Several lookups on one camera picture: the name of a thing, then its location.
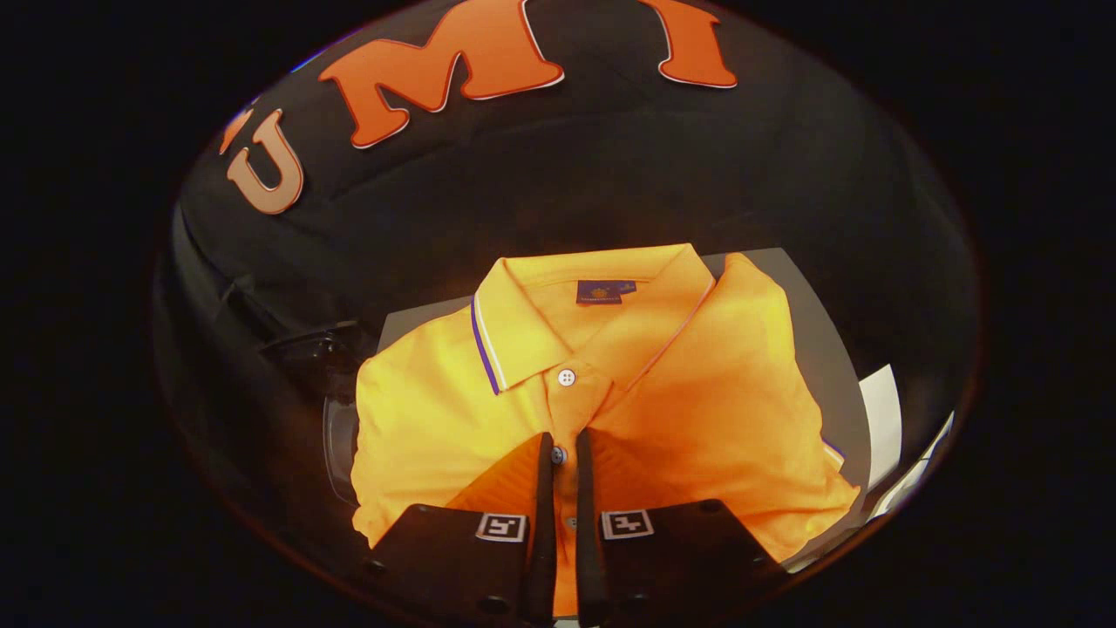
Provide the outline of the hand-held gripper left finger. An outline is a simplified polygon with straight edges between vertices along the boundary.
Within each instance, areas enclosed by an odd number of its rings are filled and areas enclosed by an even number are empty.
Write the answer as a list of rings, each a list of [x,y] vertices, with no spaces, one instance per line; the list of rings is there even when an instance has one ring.
[[[412,627],[550,627],[554,436],[526,439],[448,505],[407,506],[360,579]]]

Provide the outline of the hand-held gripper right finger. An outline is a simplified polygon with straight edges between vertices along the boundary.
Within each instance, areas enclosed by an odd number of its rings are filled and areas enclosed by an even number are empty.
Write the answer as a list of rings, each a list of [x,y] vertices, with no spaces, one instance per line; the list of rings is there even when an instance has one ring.
[[[660,487],[606,433],[583,429],[575,584],[583,627],[725,627],[790,574],[718,497]]]

